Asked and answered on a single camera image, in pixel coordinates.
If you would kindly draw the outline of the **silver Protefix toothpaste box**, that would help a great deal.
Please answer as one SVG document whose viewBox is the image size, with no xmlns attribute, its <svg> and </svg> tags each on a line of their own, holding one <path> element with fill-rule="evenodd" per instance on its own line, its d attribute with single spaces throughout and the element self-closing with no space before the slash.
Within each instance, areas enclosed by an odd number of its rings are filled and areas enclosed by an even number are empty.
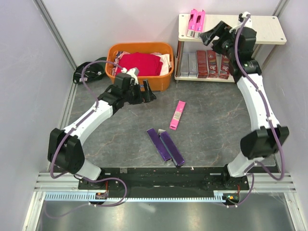
<svg viewBox="0 0 308 231">
<path fill-rule="evenodd" d="M 198 65 L 196 52 L 188 53 L 189 77 L 198 76 Z"/>
</svg>

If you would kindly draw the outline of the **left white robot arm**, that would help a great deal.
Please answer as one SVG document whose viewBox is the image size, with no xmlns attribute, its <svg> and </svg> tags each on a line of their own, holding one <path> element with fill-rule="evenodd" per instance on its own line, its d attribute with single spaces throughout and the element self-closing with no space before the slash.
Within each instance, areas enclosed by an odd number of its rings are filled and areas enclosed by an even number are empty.
<svg viewBox="0 0 308 231">
<path fill-rule="evenodd" d="M 105 185 L 102 168 L 86 160 L 83 144 L 90 134 L 113 116 L 125 103 L 149 103 L 156 99 L 148 80 L 140 85 L 135 74 L 120 73 L 98 98 L 94 105 L 78 120 L 64 129 L 55 128 L 50 133 L 48 161 L 74 175 L 86 178 L 95 189 Z"/>
</svg>

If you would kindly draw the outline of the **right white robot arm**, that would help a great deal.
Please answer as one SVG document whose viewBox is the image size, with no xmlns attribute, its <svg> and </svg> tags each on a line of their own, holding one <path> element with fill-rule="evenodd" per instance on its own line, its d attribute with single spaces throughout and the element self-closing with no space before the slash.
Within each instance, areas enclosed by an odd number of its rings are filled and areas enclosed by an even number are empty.
<svg viewBox="0 0 308 231">
<path fill-rule="evenodd" d="M 232 189 L 239 177 L 247 175 L 254 166 L 261 166 L 273 179 L 280 181 L 285 174 L 282 145 L 289 136 L 287 126 L 281 126 L 274 115 L 263 87 L 261 68 L 252 57 L 257 32 L 250 22 L 237 28 L 220 21 L 214 28 L 200 35 L 205 45 L 229 60 L 230 74 L 243 95 L 247 107 L 251 132 L 240 141 L 240 153 L 225 166 L 220 177 L 221 186 Z M 262 161 L 273 154 L 281 156 L 281 174 L 274 176 Z"/>
</svg>

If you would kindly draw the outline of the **silver-sided red toothpaste box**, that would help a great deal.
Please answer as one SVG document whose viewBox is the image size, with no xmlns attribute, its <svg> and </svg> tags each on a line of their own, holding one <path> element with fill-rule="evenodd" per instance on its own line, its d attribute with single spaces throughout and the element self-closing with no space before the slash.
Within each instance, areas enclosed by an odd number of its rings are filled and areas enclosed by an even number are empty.
<svg viewBox="0 0 308 231">
<path fill-rule="evenodd" d="M 197 57 L 197 78 L 207 78 L 208 77 L 208 67 L 207 67 L 207 56 L 206 51 L 196 51 Z"/>
</svg>

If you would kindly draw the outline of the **red 3D toothpaste box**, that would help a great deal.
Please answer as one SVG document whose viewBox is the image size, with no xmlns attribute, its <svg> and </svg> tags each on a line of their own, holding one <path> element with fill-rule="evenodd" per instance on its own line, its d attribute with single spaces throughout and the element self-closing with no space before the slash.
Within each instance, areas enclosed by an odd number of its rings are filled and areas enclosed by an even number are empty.
<svg viewBox="0 0 308 231">
<path fill-rule="evenodd" d="M 208 63 L 208 77 L 217 78 L 218 65 L 217 65 L 216 53 L 213 50 L 207 51 L 207 63 Z"/>
<path fill-rule="evenodd" d="M 221 79 L 228 79 L 230 75 L 230 70 L 229 70 L 229 59 L 225 56 L 221 56 L 221 64 L 219 68 L 219 78 Z"/>
</svg>

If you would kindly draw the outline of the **pink labelled toothpaste box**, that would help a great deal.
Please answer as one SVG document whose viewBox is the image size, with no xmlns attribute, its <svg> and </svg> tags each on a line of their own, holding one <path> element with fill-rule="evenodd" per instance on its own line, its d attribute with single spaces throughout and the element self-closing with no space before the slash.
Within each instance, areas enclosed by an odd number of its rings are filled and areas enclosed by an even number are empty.
<svg viewBox="0 0 308 231">
<path fill-rule="evenodd" d="M 184 107 L 185 107 L 185 104 L 186 104 L 186 102 L 183 102 L 183 101 L 178 102 L 178 105 L 176 107 L 176 110 L 174 112 L 174 115 L 173 115 L 171 122 L 170 122 L 170 125 L 169 125 L 170 129 L 172 129 L 172 130 L 177 129 L 178 124 L 180 122 L 181 115 L 182 115 Z"/>
</svg>

